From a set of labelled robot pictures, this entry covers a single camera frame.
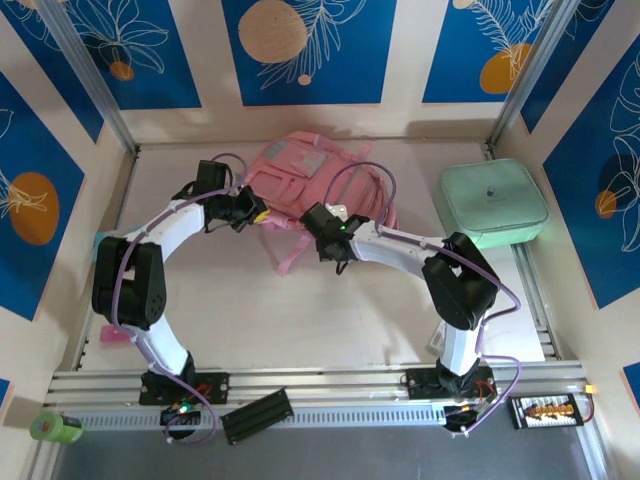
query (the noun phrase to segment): beige circle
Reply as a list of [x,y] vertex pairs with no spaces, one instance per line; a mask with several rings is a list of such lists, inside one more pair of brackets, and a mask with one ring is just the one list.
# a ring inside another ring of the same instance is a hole
[[453,0],[453,6],[458,10],[469,8],[474,3],[476,3],[476,0]]
[[300,75],[298,77],[298,83],[305,87],[311,83],[311,77],[309,75]]
[[[34,10],[36,6],[33,3],[33,0],[16,0],[18,3],[24,5],[27,8]],[[66,2],[67,0],[58,0],[58,3]]]
[[246,11],[238,24],[243,48],[257,62],[291,60],[307,44],[302,17],[282,0],[260,0]]

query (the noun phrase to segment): purple cable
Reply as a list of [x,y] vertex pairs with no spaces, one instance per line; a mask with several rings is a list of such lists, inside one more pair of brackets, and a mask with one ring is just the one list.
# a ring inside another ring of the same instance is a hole
[[[129,263],[129,259],[131,258],[131,255],[132,255],[133,250],[136,247],[136,245],[138,245],[142,241],[142,239],[144,237],[146,237],[149,234],[149,232],[151,232],[151,230],[156,228],[158,225],[160,225],[163,221],[165,221],[168,217],[170,217],[174,213],[177,213],[178,211],[182,210],[183,208],[185,208],[185,207],[187,207],[189,205],[192,205],[192,204],[194,204],[196,202],[199,202],[200,200],[204,200],[204,199],[210,198],[210,197],[215,197],[216,195],[224,195],[224,194],[229,193],[230,191],[242,186],[242,183],[244,182],[244,179],[245,179],[246,174],[247,174],[247,163],[241,157],[239,157],[238,155],[236,155],[234,153],[221,153],[221,154],[216,155],[215,157],[213,157],[211,159],[211,161],[215,162],[217,159],[222,158],[222,157],[233,157],[233,158],[238,159],[240,161],[240,163],[242,163],[242,166],[244,167],[244,171],[242,172],[242,175],[241,175],[240,179],[238,180],[238,182],[236,182],[235,184],[233,184],[233,185],[231,185],[229,187],[222,188],[220,190],[215,190],[213,192],[203,193],[202,195],[198,195],[197,197],[190,198],[189,200],[186,200],[183,203],[181,203],[180,205],[178,205],[174,210],[165,211],[160,216],[158,216],[158,218],[156,218],[153,222],[151,222],[147,226],[147,228],[145,230],[140,232],[138,234],[138,236],[136,238],[134,238],[133,241],[129,244],[129,247],[127,248],[127,250],[124,252],[124,255],[122,256],[122,261],[120,262],[120,268],[118,268],[118,275],[116,276],[116,282],[115,282],[115,285],[113,287],[113,301],[111,303],[111,323],[113,324],[114,328],[117,331],[124,332],[124,333],[128,334],[130,337],[135,335],[135,332],[133,330],[130,330],[130,329],[126,328],[126,327],[123,327],[120,324],[120,322],[118,320],[118,305],[120,303],[120,290],[122,289],[122,280],[124,278],[124,272],[126,270],[127,263]],[[185,446],[197,446],[197,445],[202,445],[202,444],[208,442],[209,440],[211,440],[213,438],[213,436],[215,435],[215,433],[216,433],[217,423],[218,423],[218,414],[216,413],[216,411],[213,408],[213,406],[211,405],[211,403],[209,403],[209,401],[204,397],[204,395],[202,395],[200,392],[198,392],[191,385],[189,385],[188,383],[182,381],[180,378],[178,378],[177,376],[173,375],[171,372],[165,370],[160,365],[155,364],[155,360],[154,360],[153,356],[147,350],[147,347],[142,342],[139,342],[138,338],[135,339],[135,344],[140,349],[140,353],[142,353],[142,356],[145,358],[145,360],[147,360],[147,362],[149,363],[150,366],[153,365],[154,368],[159,373],[161,373],[162,375],[167,377],[169,380],[171,380],[173,383],[175,383],[176,385],[184,388],[190,394],[195,396],[204,405],[204,407],[207,408],[207,410],[209,410],[209,412],[211,413],[211,416],[213,418],[213,427],[211,428],[211,430],[209,431],[209,434],[206,437],[204,437],[204,438],[202,438],[200,440],[193,441],[193,442],[176,441],[175,443],[177,443],[178,445],[185,445]],[[170,425],[167,424],[167,426],[165,427],[164,434],[167,437],[168,441],[173,441],[173,439],[169,436],[169,426]]]
[[[403,235],[397,235],[397,234],[394,234],[394,233],[385,232],[384,230],[383,231],[378,231],[378,233],[383,237],[390,238],[392,240],[399,240],[401,242],[405,242],[405,243],[408,243],[410,245],[415,245],[415,246],[423,248],[425,250],[434,250],[434,251],[436,251],[438,253],[442,253],[444,255],[447,255],[447,256],[453,258],[457,262],[465,265],[466,267],[470,268],[471,270],[473,270],[477,274],[479,274],[479,275],[483,276],[484,278],[486,278],[487,280],[489,280],[496,287],[498,287],[500,290],[502,290],[504,293],[506,293],[507,296],[513,301],[513,304],[514,304],[513,307],[505,308],[504,310],[500,310],[499,312],[492,313],[491,315],[489,315],[488,317],[486,317],[484,320],[481,321],[481,323],[480,323],[480,331],[478,332],[478,338],[476,340],[476,348],[475,348],[476,353],[480,353],[480,347],[482,345],[482,339],[484,337],[484,328],[487,325],[487,323],[489,323],[492,320],[495,320],[496,318],[499,318],[499,317],[502,317],[504,315],[507,315],[509,313],[516,312],[516,311],[520,310],[520,308],[522,307],[522,303],[520,302],[520,299],[518,298],[518,296],[509,287],[507,287],[504,283],[502,283],[497,277],[491,275],[489,272],[487,272],[483,268],[479,267],[475,263],[467,260],[463,256],[458,255],[457,253],[452,252],[451,250],[447,250],[446,248],[438,247],[437,245],[432,245],[430,243],[427,243],[426,245],[423,245],[422,243],[420,243],[419,240],[416,240],[416,239],[413,239],[413,238],[407,238],[407,237],[405,237]],[[491,405],[489,410],[487,410],[487,413],[485,413],[480,418],[480,420],[476,421],[473,425],[471,425],[464,432],[454,433],[453,434],[454,436],[458,436],[458,435],[465,435],[466,436],[466,435],[469,435],[469,433],[471,433],[473,430],[475,430],[476,427],[478,427],[478,425],[480,425],[486,418],[488,418],[489,415],[491,413],[493,413],[493,411],[496,408],[498,408],[498,406],[506,400],[507,396],[509,396],[509,394],[515,388],[516,384],[518,383],[518,380],[520,380],[520,374],[522,372],[522,365],[521,365],[520,361],[517,358],[509,357],[509,356],[506,356],[506,355],[482,355],[482,357],[487,359],[487,360],[507,360],[507,361],[513,362],[516,365],[516,375],[513,377],[513,380],[511,381],[509,386],[505,389],[504,392],[502,392],[502,394],[500,394],[500,396],[498,397],[497,401],[493,405]]]
[[393,173],[391,173],[391,170],[389,170],[384,165],[380,165],[377,162],[370,162],[368,160],[367,161],[363,160],[361,162],[354,162],[354,163],[351,163],[351,164],[347,165],[346,167],[342,167],[340,170],[338,170],[338,172],[333,176],[333,178],[329,182],[329,186],[327,187],[327,193],[324,194],[324,200],[322,201],[322,203],[324,205],[326,205],[327,202],[329,201],[329,193],[331,193],[331,189],[333,188],[333,184],[336,183],[336,180],[338,179],[338,177],[340,175],[342,175],[344,172],[346,172],[350,168],[359,167],[361,165],[369,165],[371,167],[377,167],[380,170],[382,170],[384,173],[386,173],[389,176],[389,179],[391,180],[391,195],[389,195],[389,198],[387,199],[387,203],[385,203],[384,208],[382,210],[380,210],[380,213],[378,214],[378,217],[376,218],[376,232],[377,232],[378,231],[378,227],[380,226],[380,224],[382,222],[384,222],[384,219],[387,216],[387,212],[389,211],[389,207],[391,206],[391,203],[393,202],[393,199],[396,197],[396,186],[397,186],[396,185],[396,178],[393,176]]

